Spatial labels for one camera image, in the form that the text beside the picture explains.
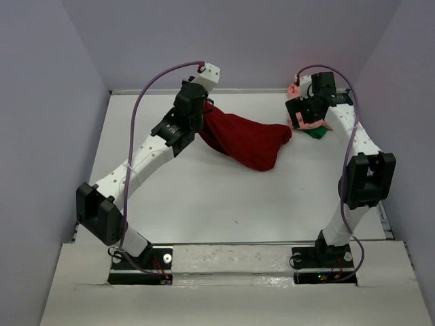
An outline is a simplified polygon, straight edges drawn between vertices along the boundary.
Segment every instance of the red cloth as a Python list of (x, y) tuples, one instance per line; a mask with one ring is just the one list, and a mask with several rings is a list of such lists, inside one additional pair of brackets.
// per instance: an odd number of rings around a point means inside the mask
[(259, 124), (224, 113), (210, 103), (204, 111), (212, 108), (204, 114), (204, 128), (199, 132), (211, 148), (254, 170), (267, 171), (275, 166), (279, 148), (292, 137), (288, 126)]

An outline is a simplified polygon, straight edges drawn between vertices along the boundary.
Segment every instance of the robotic arm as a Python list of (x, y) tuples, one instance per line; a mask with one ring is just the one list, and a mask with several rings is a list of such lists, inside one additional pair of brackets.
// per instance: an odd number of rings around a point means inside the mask
[[(336, 88), (332, 72), (301, 77), (299, 87), (300, 97), (286, 103), (293, 125), (299, 127), (298, 115), (306, 123), (324, 119), (337, 135), (341, 146), (346, 149), (355, 125), (355, 109), (349, 96), (350, 90)], [(370, 207), (386, 199), (396, 165), (394, 155), (383, 153), (360, 123), (356, 128), (347, 163), (345, 194), (341, 198), (352, 231)], [(338, 192), (341, 195), (341, 179), (338, 182)], [(349, 251), (350, 236), (339, 203), (329, 224), (320, 232), (313, 252), (307, 256), (317, 261), (317, 267), (331, 266), (331, 263)]]
[[(210, 101), (208, 95), (219, 78), (220, 69), (217, 66), (207, 63), (199, 67), (198, 76), (183, 82), (173, 108), (133, 154), (131, 166), (126, 160), (93, 186), (82, 183), (78, 187), (77, 220), (105, 245), (120, 242), (127, 168), (131, 169), (128, 188), (128, 195), (131, 196), (152, 173), (193, 142), (195, 133), (203, 128), (205, 101)], [(150, 256), (152, 244), (128, 226), (122, 249), (139, 262), (144, 262)]]

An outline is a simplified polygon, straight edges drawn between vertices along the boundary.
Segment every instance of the white platform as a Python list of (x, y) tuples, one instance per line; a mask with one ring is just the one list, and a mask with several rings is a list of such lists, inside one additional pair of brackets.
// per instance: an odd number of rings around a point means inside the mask
[(291, 247), (280, 245), (175, 246), (174, 285), (157, 287), (109, 285), (103, 244), (64, 244), (41, 326), (430, 326), (403, 244), (364, 246), (357, 287), (293, 285)]
[[(285, 94), (212, 94), (215, 105), (265, 124), (286, 124)], [(136, 124), (140, 144), (171, 108), (175, 94), (143, 99)], [(91, 182), (109, 174), (127, 156), (136, 96), (112, 96)], [(275, 169), (250, 170), (214, 151), (197, 136), (128, 202), (128, 220), (154, 243), (275, 242), (314, 240), (337, 202), (344, 151), (333, 132), (321, 140), (295, 132)], [(360, 223), (364, 240), (385, 239), (377, 209)], [(98, 242), (83, 227), (77, 243)]]

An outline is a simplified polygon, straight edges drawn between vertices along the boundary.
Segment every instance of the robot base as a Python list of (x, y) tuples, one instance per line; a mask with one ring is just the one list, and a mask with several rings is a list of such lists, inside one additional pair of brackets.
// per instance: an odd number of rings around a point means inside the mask
[[(328, 246), (322, 232), (314, 247), (292, 247), (290, 265), (295, 269), (295, 284), (319, 284), (339, 281), (352, 273), (351, 249), (348, 244), (341, 247)], [(353, 276), (343, 283), (357, 283)]]
[(171, 285), (172, 284), (172, 247), (153, 246), (152, 256), (141, 267), (149, 270), (150, 274), (145, 274), (136, 270), (125, 259), (121, 258), (119, 252), (110, 253), (113, 257), (107, 282), (112, 285)]

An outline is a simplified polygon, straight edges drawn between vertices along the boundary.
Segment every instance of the white wall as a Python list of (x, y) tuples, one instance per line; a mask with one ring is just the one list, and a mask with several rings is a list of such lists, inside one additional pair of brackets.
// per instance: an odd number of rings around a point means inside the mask
[[(400, 0), (63, 0), (106, 86), (206, 60), (221, 88), (284, 88), (324, 63), (356, 79)], [(180, 71), (156, 88), (178, 88)]]
[(370, 136), (397, 157), (385, 208), (435, 322), (435, 2), (403, 0), (356, 88)]
[(0, 9), (0, 325), (38, 325), (108, 93), (59, 0)]

